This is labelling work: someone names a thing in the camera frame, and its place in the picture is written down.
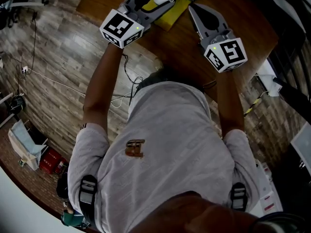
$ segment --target wooden table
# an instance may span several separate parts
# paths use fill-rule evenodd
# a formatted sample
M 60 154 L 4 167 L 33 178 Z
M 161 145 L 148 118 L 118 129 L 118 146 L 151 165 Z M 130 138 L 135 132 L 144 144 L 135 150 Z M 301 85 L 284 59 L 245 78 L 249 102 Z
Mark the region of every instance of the wooden table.
M 112 8 L 124 0 L 81 0 L 77 12 L 100 26 Z M 234 70 L 239 90 L 250 81 L 277 43 L 277 35 L 263 14 L 250 0 L 196 0 L 219 11 L 236 37 L 243 41 L 248 62 Z M 185 11 L 170 31 L 153 25 L 150 32 L 136 41 L 158 56 L 164 64 L 189 77 L 198 85 L 215 79 L 215 69 L 199 51 L 199 36 L 190 14 Z M 207 91 L 216 100 L 216 86 Z

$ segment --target white cloth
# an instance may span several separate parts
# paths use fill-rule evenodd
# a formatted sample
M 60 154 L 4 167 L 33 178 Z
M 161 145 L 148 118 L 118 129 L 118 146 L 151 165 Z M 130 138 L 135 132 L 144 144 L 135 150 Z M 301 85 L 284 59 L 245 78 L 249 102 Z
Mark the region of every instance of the white cloth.
M 109 146 L 107 134 L 88 123 L 77 136 L 69 165 L 69 199 L 79 212 L 81 179 L 97 178 L 95 222 L 101 232 L 125 233 L 172 196 L 195 191 L 228 205 L 233 183 L 246 186 L 250 210 L 259 200 L 254 156 L 246 134 L 215 132 L 203 94 L 162 82 L 141 89 L 123 132 Z M 129 140 L 145 140 L 142 158 L 125 154 Z

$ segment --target wooden floor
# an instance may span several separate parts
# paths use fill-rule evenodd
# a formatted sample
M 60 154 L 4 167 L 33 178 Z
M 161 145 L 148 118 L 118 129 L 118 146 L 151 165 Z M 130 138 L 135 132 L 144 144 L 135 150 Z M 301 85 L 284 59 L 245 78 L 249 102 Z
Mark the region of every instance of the wooden floor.
M 75 9 L 79 2 L 80 0 L 50 0 L 49 5 L 38 9 L 33 69 L 84 93 L 107 41 L 103 39 L 97 26 L 77 15 Z M 0 81 L 8 91 L 16 91 L 19 83 L 20 92 L 25 94 L 27 104 L 23 118 L 29 118 L 50 139 L 50 145 L 69 159 L 81 126 L 84 96 L 34 72 L 25 78 L 21 76 L 23 79 L 17 78 L 16 65 L 19 62 L 11 57 L 20 60 L 23 66 L 31 67 L 32 64 L 35 24 L 31 23 L 31 18 L 32 11 L 23 9 L 18 24 L 0 31 L 0 51 L 6 53 L 3 56 L 4 68 L 1 70 Z M 156 56 L 135 43 L 124 52 L 129 56 L 127 66 L 132 78 L 147 77 L 153 72 Z M 129 93 L 131 89 L 123 64 L 124 58 L 115 88 L 115 93 L 118 94 Z M 241 94 L 245 111 L 263 91 L 259 81 L 253 78 Z M 207 100 L 210 102 L 216 130 L 220 132 L 217 104 L 210 98 Z M 110 141 L 115 139 L 126 124 L 128 102 L 128 99 L 124 99 L 120 108 L 110 107 Z M 281 98 L 263 95 L 245 119 L 246 132 L 255 156 L 272 166 L 276 165 L 304 122 Z

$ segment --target white cube with marker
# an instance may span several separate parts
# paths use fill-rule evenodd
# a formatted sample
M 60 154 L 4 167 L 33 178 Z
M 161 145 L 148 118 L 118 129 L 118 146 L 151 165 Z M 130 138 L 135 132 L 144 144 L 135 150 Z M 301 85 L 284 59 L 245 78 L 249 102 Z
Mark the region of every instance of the white cube with marker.
M 142 37 L 144 27 L 117 10 L 111 10 L 100 31 L 105 39 L 123 49 Z
M 218 72 L 229 71 L 247 61 L 247 55 L 240 38 L 211 44 L 204 56 Z

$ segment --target yellow sponge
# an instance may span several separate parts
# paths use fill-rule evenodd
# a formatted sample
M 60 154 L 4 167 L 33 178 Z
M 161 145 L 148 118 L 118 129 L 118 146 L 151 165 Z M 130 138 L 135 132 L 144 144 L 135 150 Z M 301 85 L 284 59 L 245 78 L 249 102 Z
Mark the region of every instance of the yellow sponge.
M 190 0 L 176 0 L 176 4 L 172 9 L 166 12 L 162 17 L 155 21 L 155 24 L 168 31 L 171 29 L 173 24 L 181 16 L 181 14 L 188 8 L 188 5 L 191 3 Z M 143 9 L 149 11 L 156 8 L 157 5 L 154 0 L 150 0 L 146 5 L 143 6 Z

